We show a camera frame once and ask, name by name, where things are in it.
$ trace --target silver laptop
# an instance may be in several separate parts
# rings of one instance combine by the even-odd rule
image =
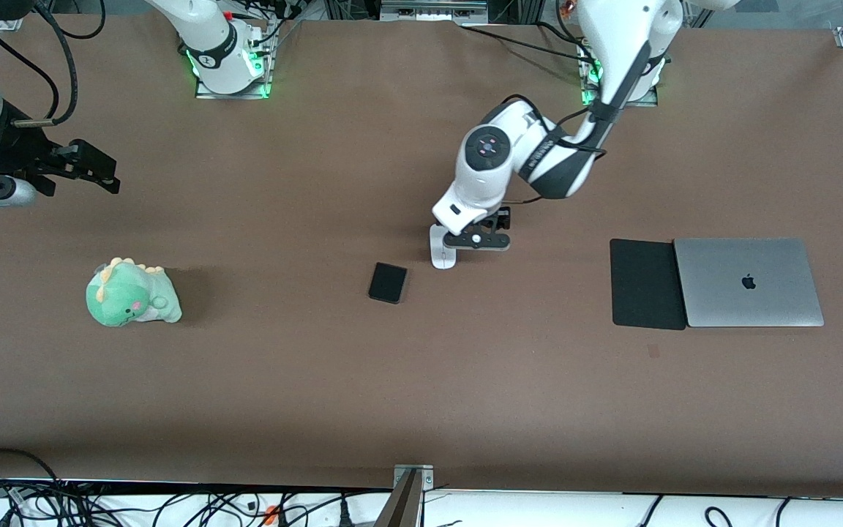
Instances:
[[[798,238],[678,238],[675,257],[689,326],[824,324]]]

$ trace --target black mouse pad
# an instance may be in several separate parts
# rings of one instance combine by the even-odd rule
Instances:
[[[610,241],[613,323],[685,329],[685,303],[670,243]]]

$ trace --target tabletop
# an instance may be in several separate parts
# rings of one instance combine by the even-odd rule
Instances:
[[[42,20],[6,39],[67,93]],[[47,134],[115,157],[121,192],[59,180],[0,210],[0,446],[62,477],[385,486],[431,463],[455,487],[843,494],[830,33],[683,30],[659,107],[623,114],[585,186],[515,207],[509,251],[449,271],[427,229],[462,137],[508,94],[574,111],[572,60],[452,23],[305,21],[271,99],[213,101],[160,14],[70,44],[79,106]],[[50,101],[3,50],[0,91]],[[683,236],[802,237],[825,326],[615,326],[609,240]],[[184,319],[91,319],[115,256],[170,270]],[[377,261],[408,267],[401,304],[366,296]]]

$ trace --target green dinosaur plush toy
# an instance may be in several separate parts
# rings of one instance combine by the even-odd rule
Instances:
[[[145,267],[131,258],[113,258],[86,286],[86,306],[103,326],[130,321],[181,320],[181,305],[171,279],[161,267]]]

